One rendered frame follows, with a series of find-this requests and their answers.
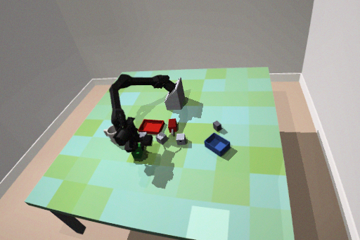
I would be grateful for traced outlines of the red tray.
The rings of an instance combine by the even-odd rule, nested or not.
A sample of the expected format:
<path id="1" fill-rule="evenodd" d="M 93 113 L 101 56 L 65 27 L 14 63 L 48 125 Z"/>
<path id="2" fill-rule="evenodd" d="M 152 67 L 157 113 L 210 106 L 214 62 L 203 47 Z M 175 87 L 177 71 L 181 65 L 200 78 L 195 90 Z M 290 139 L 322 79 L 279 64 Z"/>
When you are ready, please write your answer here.
<path id="1" fill-rule="evenodd" d="M 138 132 L 146 132 L 147 134 L 156 134 L 158 135 L 164 126 L 164 120 L 147 120 L 143 119 Z"/>

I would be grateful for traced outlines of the green gauge with short grey pin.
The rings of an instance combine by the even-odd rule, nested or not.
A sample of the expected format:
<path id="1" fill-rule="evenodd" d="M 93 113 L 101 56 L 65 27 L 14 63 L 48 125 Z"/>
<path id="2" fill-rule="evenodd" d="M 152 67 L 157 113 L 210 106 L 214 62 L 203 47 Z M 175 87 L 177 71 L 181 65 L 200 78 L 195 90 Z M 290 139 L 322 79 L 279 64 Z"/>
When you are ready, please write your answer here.
<path id="1" fill-rule="evenodd" d="M 142 158 L 143 150 L 140 147 L 140 143 L 138 145 L 139 147 L 134 152 L 131 152 L 133 158 Z"/>

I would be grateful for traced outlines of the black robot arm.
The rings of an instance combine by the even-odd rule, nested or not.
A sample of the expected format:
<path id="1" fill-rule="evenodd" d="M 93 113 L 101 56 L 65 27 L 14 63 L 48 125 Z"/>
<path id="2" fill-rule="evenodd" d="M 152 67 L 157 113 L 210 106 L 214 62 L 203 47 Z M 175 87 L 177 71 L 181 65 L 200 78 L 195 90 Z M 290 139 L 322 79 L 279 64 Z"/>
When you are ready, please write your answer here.
<path id="1" fill-rule="evenodd" d="M 120 103 L 119 90 L 123 88 L 130 87 L 131 85 L 152 85 L 153 88 L 165 88 L 169 91 L 169 94 L 173 91 L 176 86 L 176 83 L 173 83 L 169 80 L 168 75 L 156 75 L 154 77 L 132 77 L 128 74 L 121 74 L 118 79 L 110 86 L 110 100 L 112 105 L 112 115 L 111 123 L 114 125 L 116 133 L 113 135 L 113 138 L 119 145 L 124 145 L 124 149 L 127 153 L 134 152 L 138 147 L 135 138 L 130 138 L 130 136 L 135 133 L 136 128 L 134 126 L 134 119 L 128 117 L 126 120 L 126 115 L 122 110 Z"/>

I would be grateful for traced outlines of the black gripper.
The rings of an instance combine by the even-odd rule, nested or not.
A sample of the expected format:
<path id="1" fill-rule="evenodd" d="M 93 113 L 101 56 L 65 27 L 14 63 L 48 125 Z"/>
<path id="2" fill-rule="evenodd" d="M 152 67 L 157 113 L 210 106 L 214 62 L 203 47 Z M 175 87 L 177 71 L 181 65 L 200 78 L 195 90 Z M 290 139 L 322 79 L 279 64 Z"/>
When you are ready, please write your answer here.
<path id="1" fill-rule="evenodd" d="M 137 132 L 137 128 L 135 133 L 133 133 L 129 139 L 131 139 L 132 137 L 135 138 L 136 143 L 140 143 L 140 147 L 142 150 L 144 150 L 144 146 L 150 146 L 153 140 L 153 136 L 152 135 L 145 135 L 144 137 L 139 137 L 140 134 L 138 134 Z"/>

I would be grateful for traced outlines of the grey mug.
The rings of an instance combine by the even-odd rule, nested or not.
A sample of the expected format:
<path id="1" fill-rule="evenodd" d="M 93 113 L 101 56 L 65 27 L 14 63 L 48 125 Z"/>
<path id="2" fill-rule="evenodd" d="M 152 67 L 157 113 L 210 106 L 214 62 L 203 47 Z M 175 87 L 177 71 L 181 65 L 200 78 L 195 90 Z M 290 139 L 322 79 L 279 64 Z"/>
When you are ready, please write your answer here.
<path id="1" fill-rule="evenodd" d="M 113 138 L 113 135 L 116 133 L 114 125 L 110 126 L 108 129 L 104 129 L 104 132 L 107 137 L 110 137 L 112 143 L 117 143 Z"/>

